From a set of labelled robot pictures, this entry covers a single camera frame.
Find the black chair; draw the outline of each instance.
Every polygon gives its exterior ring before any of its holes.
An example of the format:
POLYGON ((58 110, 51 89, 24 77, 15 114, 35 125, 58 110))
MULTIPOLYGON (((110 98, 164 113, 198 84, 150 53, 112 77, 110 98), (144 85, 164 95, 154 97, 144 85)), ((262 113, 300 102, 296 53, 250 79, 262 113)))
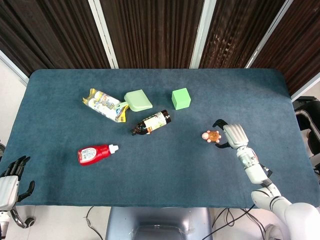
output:
POLYGON ((2 156, 4 155, 5 149, 6 149, 5 145, 0 143, 0 162, 1 162, 2 156))
POLYGON ((300 130, 310 129, 307 135, 308 146, 313 156, 310 157, 314 170, 320 175, 320 101, 310 101, 295 109, 300 130))

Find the white bottle cap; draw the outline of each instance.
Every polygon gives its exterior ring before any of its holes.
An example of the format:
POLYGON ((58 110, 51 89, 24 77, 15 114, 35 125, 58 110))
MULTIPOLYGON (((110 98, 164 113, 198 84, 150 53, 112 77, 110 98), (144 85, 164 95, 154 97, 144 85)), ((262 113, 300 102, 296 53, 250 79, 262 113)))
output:
POLYGON ((111 154, 114 154, 119 149, 118 145, 109 145, 109 151, 111 154))

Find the green block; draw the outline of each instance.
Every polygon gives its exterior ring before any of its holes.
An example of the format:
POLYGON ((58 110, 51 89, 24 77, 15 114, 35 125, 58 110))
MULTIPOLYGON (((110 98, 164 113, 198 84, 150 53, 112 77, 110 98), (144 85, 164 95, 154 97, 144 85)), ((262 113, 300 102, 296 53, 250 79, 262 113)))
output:
POLYGON ((185 109, 190 106, 191 98, 186 88, 172 91, 171 99, 175 110, 185 109))

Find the red ketchup bottle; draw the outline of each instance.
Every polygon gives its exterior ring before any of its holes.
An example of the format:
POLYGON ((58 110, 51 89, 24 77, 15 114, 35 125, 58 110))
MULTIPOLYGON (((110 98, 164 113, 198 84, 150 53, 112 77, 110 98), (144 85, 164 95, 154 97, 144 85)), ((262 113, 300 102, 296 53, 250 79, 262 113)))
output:
POLYGON ((82 166, 94 164, 114 154, 118 149, 119 147, 113 144, 85 147, 78 150, 78 161, 82 166))

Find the bottle label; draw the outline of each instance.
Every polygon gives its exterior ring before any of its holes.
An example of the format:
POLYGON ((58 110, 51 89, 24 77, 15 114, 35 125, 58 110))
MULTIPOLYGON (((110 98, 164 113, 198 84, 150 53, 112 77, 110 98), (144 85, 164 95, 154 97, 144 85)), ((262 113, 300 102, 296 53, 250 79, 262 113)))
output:
POLYGON ((81 162, 92 160, 97 155, 97 150, 93 147, 85 148, 81 151, 81 162))
POLYGON ((144 124, 148 133, 167 124, 165 116, 162 112, 154 114, 151 118, 144 120, 144 124))

